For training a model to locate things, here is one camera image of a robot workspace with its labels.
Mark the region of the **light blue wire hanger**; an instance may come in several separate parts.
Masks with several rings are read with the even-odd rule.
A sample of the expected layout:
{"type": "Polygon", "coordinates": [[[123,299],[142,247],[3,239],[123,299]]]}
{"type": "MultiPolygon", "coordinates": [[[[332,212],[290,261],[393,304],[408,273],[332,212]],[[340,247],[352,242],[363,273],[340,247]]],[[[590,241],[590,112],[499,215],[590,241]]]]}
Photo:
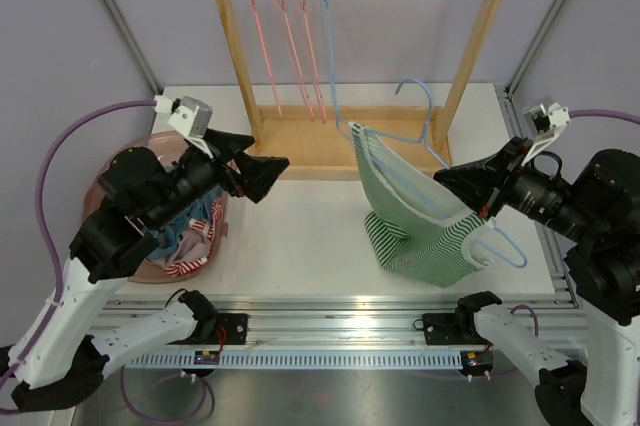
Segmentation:
{"type": "MultiPolygon", "coordinates": [[[[433,95],[432,95],[431,91],[429,90],[428,86],[426,85],[426,83],[423,82],[422,80],[419,80],[419,79],[416,79],[416,78],[405,78],[405,79],[403,79],[397,85],[394,94],[397,95],[400,92],[400,90],[402,89],[402,87],[407,83],[413,83],[413,84],[419,85],[421,87],[421,89],[426,93],[426,96],[428,98],[428,100],[427,100],[427,112],[426,112],[425,119],[422,121],[422,127],[421,127],[421,132],[420,132],[419,136],[417,138],[410,138],[410,137],[407,137],[407,136],[401,136],[401,135],[398,135],[398,134],[393,134],[393,133],[389,133],[389,132],[384,132],[384,131],[381,131],[381,130],[373,129],[373,128],[369,127],[369,126],[364,126],[363,127],[364,132],[365,132],[365,134],[367,134],[367,135],[369,135],[371,137],[375,137],[375,138],[385,137],[385,138],[397,140],[397,141],[408,143],[408,144],[419,144],[419,145],[422,145],[422,146],[424,146],[426,148],[426,150],[429,152],[429,154],[441,166],[444,167],[445,170],[448,170],[450,168],[450,165],[435,151],[434,147],[430,144],[430,140],[429,140],[428,129],[429,129],[429,123],[430,123],[430,120],[431,120],[431,115],[432,115],[432,111],[433,111],[433,107],[434,107],[433,95]]],[[[526,267],[527,264],[528,264],[528,257],[525,254],[525,252],[520,248],[520,246],[507,233],[505,233],[503,230],[498,228],[491,221],[485,222],[485,225],[489,226],[492,231],[494,231],[497,234],[499,234],[514,249],[514,251],[520,257],[520,262],[517,263],[517,262],[514,262],[513,260],[509,259],[502,252],[498,251],[497,249],[495,249],[491,245],[487,244],[482,239],[475,239],[473,241],[473,244],[482,247],[486,251],[492,253],[494,256],[496,256],[497,258],[505,261],[508,265],[510,265],[510,266],[512,266],[514,268],[522,269],[522,268],[526,267]]]]}
{"type": "Polygon", "coordinates": [[[335,79],[335,51],[332,32],[332,20],[331,20],[331,0],[321,0],[321,28],[325,47],[325,57],[327,62],[327,78],[329,91],[331,95],[332,109],[335,118],[335,126],[338,133],[346,138],[349,137],[348,123],[342,118],[340,112],[340,105],[338,101],[338,94],[336,89],[335,79]]]}

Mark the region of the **green white striped tank top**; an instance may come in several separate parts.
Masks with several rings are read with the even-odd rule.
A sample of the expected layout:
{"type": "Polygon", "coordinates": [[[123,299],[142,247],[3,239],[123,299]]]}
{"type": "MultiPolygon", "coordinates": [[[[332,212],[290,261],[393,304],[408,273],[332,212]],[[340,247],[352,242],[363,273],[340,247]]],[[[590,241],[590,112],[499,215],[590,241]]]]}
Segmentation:
{"type": "Polygon", "coordinates": [[[491,225],[373,131],[348,124],[359,176],[372,211],[364,228],[381,269],[447,288],[493,259],[478,243],[491,225]]]}

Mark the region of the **red white striped tank top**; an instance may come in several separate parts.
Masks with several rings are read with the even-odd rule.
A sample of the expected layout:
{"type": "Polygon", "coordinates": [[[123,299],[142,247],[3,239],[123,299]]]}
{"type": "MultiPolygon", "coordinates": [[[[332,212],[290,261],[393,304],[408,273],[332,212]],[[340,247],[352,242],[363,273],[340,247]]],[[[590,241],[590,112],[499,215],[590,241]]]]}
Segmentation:
{"type": "Polygon", "coordinates": [[[183,277],[199,272],[217,251],[217,237],[222,234],[224,201],[217,199],[211,204],[211,217],[190,218],[182,231],[175,252],[165,256],[161,268],[170,277],[183,277]]]}

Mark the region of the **teal blue tank top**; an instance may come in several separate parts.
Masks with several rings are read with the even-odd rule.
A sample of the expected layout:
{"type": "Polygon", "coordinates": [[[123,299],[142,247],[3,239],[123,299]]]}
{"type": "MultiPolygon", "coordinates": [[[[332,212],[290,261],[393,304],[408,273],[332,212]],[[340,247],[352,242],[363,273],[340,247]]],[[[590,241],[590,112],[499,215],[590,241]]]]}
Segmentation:
{"type": "Polygon", "coordinates": [[[157,260],[175,253],[178,250],[179,239],[182,232],[190,225],[190,221],[204,221],[211,223],[213,218],[213,203],[223,194],[219,187],[207,193],[203,198],[188,206],[182,213],[175,217],[162,231],[153,231],[158,241],[158,247],[149,254],[148,260],[157,260]]]}

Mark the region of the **pink wire hanger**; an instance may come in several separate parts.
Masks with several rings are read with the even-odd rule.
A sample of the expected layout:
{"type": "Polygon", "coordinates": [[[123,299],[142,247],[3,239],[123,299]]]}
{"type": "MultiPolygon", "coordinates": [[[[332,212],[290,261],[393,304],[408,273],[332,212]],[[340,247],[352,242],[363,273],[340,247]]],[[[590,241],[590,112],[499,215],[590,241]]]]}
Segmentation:
{"type": "Polygon", "coordinates": [[[325,124],[327,121],[327,109],[319,81],[319,68],[316,59],[315,43],[309,19],[309,0],[295,0],[295,2],[297,4],[299,16],[301,18],[301,24],[303,26],[304,50],[309,65],[316,104],[320,111],[321,122],[325,124]]]}
{"type": "Polygon", "coordinates": [[[311,100],[309,97],[307,86],[304,81],[302,65],[301,65],[300,57],[297,51],[296,41],[293,34],[289,13],[287,10],[286,0],[273,0],[273,2],[274,2],[274,7],[276,8],[276,11],[279,16],[281,29],[285,37],[286,51],[290,60],[292,71],[295,75],[295,79],[301,95],[301,99],[303,101],[304,106],[308,109],[310,119],[314,120],[315,114],[314,114],[313,107],[311,105],[311,100]]]}
{"type": "Polygon", "coordinates": [[[258,10],[258,6],[257,6],[257,2],[256,0],[249,0],[250,1],[250,5],[251,5],[251,9],[252,9],[252,14],[254,17],[254,22],[255,22],[255,26],[256,26],[256,31],[258,34],[258,39],[260,42],[260,47],[261,47],[261,51],[262,51],[262,55],[263,55],[263,59],[264,59],[264,63],[265,63],[265,68],[266,68],[266,72],[270,81],[270,86],[271,86],[271,91],[272,91],[272,95],[275,101],[275,107],[278,113],[278,117],[282,118],[283,116],[283,112],[282,112],[282,105],[281,105],[281,101],[280,101],[280,96],[279,96],[279,92],[276,86],[276,82],[275,82],[275,77],[273,74],[273,69],[272,69],[272,63],[271,63],[271,59],[269,56],[269,52],[268,52],[268,48],[267,48],[267,43],[265,41],[265,37],[264,37],[264,33],[263,33],[263,29],[262,29],[262,23],[261,23],[261,18],[260,18],[260,14],[259,14],[259,10],[258,10]]]}

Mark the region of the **dusty pink tank top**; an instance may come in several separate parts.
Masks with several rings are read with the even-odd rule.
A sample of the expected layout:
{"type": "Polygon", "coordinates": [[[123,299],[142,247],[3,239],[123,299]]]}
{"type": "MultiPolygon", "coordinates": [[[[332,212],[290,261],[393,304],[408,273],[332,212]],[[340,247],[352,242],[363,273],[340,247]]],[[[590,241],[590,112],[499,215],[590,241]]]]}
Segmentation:
{"type": "Polygon", "coordinates": [[[182,233],[174,262],[194,262],[209,255],[211,242],[200,231],[186,230],[182,233]]]}

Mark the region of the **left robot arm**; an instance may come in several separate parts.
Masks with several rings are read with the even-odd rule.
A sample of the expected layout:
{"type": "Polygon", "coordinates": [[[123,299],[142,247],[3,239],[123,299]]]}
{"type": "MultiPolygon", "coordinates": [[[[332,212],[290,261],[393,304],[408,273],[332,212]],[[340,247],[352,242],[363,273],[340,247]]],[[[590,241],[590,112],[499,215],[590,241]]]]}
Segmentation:
{"type": "Polygon", "coordinates": [[[219,320],[200,292],[187,291],[160,312],[93,334],[114,294],[157,248],[157,232],[215,187],[260,202],[286,170],[285,157],[252,156],[249,135],[209,129],[171,170],[147,147],[116,154],[99,176],[100,207],[82,223],[56,287],[20,342],[1,350],[5,379],[17,381],[14,413],[65,410],[96,392],[137,357],[176,341],[208,342],[219,320]]]}

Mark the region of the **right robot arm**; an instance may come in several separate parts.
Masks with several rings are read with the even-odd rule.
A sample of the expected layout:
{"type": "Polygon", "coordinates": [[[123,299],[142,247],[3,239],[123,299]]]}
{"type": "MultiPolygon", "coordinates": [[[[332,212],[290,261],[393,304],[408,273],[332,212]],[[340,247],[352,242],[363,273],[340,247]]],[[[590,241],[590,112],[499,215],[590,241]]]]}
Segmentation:
{"type": "Polygon", "coordinates": [[[587,321],[587,358],[547,347],[493,293],[462,297],[456,335],[497,347],[527,378],[551,425],[635,425],[639,421],[639,159],[597,152],[573,182],[538,170],[533,143],[511,139],[487,158],[434,178],[489,219],[510,207],[572,242],[564,261],[587,321]]]}

